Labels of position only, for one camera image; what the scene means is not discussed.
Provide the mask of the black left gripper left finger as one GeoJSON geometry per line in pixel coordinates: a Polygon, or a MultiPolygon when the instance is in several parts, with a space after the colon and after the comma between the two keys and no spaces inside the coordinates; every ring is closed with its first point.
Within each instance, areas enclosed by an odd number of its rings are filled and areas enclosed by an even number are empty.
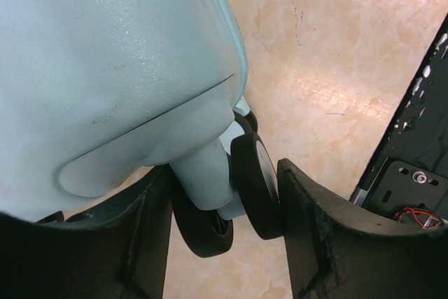
{"type": "Polygon", "coordinates": [[[161,298],[171,173],[141,180],[65,222],[1,215],[2,298],[161,298]]]}

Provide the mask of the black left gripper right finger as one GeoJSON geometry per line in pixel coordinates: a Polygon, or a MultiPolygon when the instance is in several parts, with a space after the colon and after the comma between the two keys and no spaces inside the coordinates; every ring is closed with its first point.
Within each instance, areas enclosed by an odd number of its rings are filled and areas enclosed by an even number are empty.
{"type": "Polygon", "coordinates": [[[373,214],[277,165],[294,298],[446,298],[447,229],[373,214]]]}

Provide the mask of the light teal hardshell suitcase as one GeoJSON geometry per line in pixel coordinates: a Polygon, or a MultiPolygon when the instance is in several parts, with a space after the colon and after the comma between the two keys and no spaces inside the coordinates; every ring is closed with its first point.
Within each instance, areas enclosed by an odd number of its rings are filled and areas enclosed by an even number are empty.
{"type": "Polygon", "coordinates": [[[196,255],[228,251],[239,216],[282,236],[247,77],[228,0],[1,0],[1,212],[35,223],[169,165],[196,255]]]}

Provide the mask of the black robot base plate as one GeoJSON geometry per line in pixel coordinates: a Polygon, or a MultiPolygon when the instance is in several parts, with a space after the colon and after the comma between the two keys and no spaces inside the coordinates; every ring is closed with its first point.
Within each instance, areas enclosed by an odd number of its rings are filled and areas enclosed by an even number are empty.
{"type": "Polygon", "coordinates": [[[447,224],[446,21],[349,199],[401,223],[447,224]]]}

